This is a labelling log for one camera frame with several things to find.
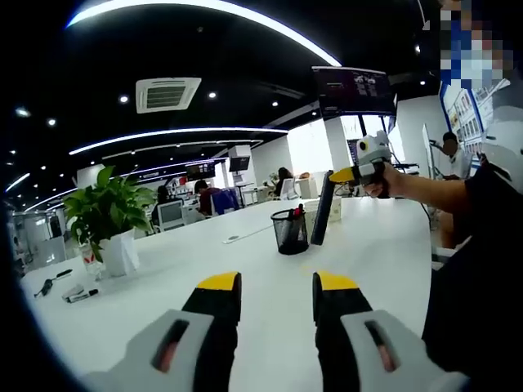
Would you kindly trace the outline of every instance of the pen holder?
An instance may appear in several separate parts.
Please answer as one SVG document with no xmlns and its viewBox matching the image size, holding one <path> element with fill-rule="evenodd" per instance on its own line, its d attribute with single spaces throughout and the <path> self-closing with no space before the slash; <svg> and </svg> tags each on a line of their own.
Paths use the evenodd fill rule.
<svg viewBox="0 0 523 392">
<path fill-rule="evenodd" d="M 270 217 L 275 227 L 278 252 L 283 255 L 297 255 L 307 250 L 307 230 L 305 227 L 305 212 L 295 214 L 296 210 L 275 212 Z"/>
</svg>

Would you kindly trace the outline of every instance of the potted plant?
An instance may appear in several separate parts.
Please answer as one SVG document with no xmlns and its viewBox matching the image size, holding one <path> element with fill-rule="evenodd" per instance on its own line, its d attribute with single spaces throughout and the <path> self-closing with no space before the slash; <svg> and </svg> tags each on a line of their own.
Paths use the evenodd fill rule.
<svg viewBox="0 0 523 392">
<path fill-rule="evenodd" d="M 95 186 L 78 189 L 64 199 L 73 238 L 91 245 L 96 259 L 112 276 L 125 275 L 139 265 L 134 228 L 150 229 L 144 207 L 154 203 L 153 191 L 137 188 L 127 176 L 111 178 L 114 166 L 98 173 Z"/>
</svg>

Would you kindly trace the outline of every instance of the pen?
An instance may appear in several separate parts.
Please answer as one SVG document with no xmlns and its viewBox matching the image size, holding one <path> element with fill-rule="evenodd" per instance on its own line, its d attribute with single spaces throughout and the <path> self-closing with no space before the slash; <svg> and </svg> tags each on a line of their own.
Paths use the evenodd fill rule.
<svg viewBox="0 0 523 392">
<path fill-rule="evenodd" d="M 89 292 L 86 292 L 84 294 L 78 294 L 77 296 L 70 296 L 66 299 L 66 301 L 69 302 L 70 304 L 72 304 L 73 302 L 85 300 L 86 298 L 89 298 L 90 296 L 95 296 L 96 294 L 98 294 L 97 289 L 89 290 Z"/>
</svg>

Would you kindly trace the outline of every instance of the black ceiling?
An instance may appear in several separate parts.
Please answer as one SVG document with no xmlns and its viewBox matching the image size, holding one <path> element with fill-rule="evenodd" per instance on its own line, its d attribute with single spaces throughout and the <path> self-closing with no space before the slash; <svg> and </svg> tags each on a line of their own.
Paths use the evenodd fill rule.
<svg viewBox="0 0 523 392">
<path fill-rule="evenodd" d="M 118 173 L 212 157 L 228 144 L 182 145 L 209 140 L 273 140 L 281 134 L 202 132 L 163 135 L 105 145 L 74 156 L 72 149 L 145 131 L 187 127 L 265 127 L 277 118 L 316 101 L 311 66 L 328 65 L 317 55 L 265 26 L 200 7 L 129 7 L 84 20 L 65 29 L 79 2 L 18 5 L 10 37 L 4 180 L 26 172 L 31 177 L 9 192 L 21 207 L 72 188 L 79 168 L 114 164 Z M 439 82 L 414 50 L 422 41 L 417 0 L 364 2 L 243 0 L 235 2 L 298 31 L 342 65 L 405 75 L 393 86 L 400 99 L 437 93 Z M 437 2 L 422 1 L 425 17 Z M 187 110 L 137 114 L 136 81 L 143 78 L 202 78 Z M 419 80 L 427 80 L 419 86 Z M 211 100 L 208 93 L 215 91 Z M 129 95 L 121 105 L 118 97 Z M 277 100 L 279 105 L 272 106 Z M 15 116 L 23 106 L 30 118 Z M 56 125 L 49 127 L 48 118 Z M 306 112 L 279 124 L 289 129 L 313 119 Z M 113 154 L 172 145 L 136 154 Z"/>
</svg>

